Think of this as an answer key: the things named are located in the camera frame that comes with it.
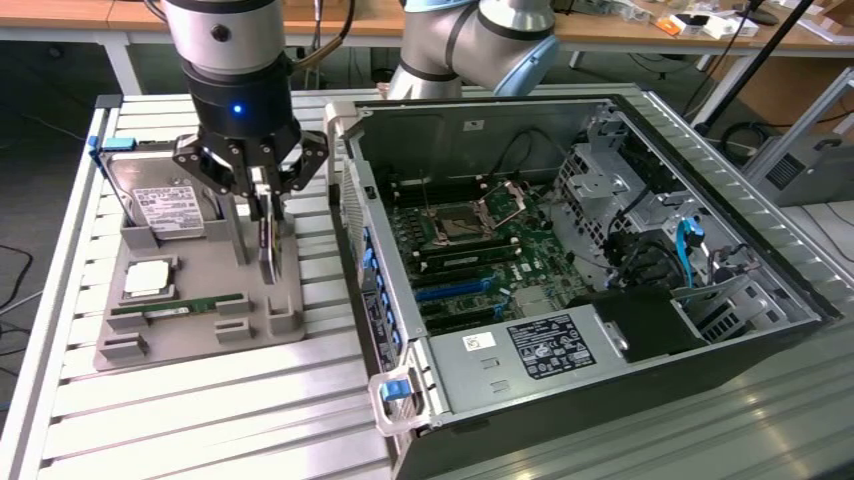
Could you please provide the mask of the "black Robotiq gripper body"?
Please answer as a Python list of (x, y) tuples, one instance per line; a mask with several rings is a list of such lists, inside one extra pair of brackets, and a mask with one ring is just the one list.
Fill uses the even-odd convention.
[(244, 74), (215, 74), (183, 60), (182, 69), (207, 134), (232, 140), (270, 140), (276, 149), (292, 149), (302, 129), (292, 111), (292, 62), (282, 53), (274, 62)]

